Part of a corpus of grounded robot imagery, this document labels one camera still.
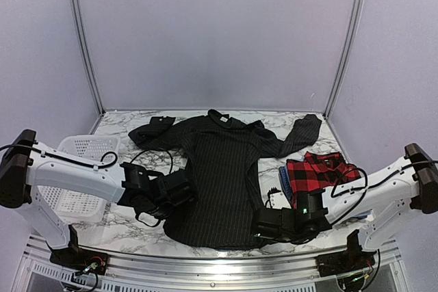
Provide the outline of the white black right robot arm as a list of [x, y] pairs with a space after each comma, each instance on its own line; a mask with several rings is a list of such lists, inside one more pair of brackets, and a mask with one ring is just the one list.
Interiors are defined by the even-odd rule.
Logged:
[[405, 154], [373, 174], [332, 186], [295, 191], [291, 208], [261, 208], [253, 215], [251, 232], [262, 239], [306, 244], [320, 233], [363, 212], [383, 210], [367, 225], [351, 232], [346, 249], [319, 255], [321, 276], [361, 269], [375, 263], [377, 250], [404, 227], [410, 213], [437, 212], [437, 161], [416, 143]]

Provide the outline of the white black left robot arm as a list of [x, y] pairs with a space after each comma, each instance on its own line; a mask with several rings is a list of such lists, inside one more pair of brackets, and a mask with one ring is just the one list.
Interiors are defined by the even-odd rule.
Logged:
[[14, 209], [45, 238], [51, 262], [59, 265], [80, 268], [107, 256], [79, 247], [76, 230], [47, 204], [41, 186], [96, 196], [157, 220], [194, 197], [184, 170], [165, 175], [116, 159], [84, 159], [37, 142], [28, 129], [1, 151], [1, 206]]

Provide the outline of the black pinstriped long sleeve shirt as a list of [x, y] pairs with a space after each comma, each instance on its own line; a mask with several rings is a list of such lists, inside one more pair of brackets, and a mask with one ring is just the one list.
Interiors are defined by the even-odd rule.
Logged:
[[198, 199], [166, 219], [167, 237], [191, 247], [251, 250], [266, 244], [250, 231], [254, 212], [263, 207], [258, 160], [284, 158], [314, 145], [321, 124], [307, 114], [280, 140], [259, 120], [246, 124], [210, 109], [181, 122], [152, 117], [129, 138], [142, 150], [181, 150], [187, 157], [185, 171]]

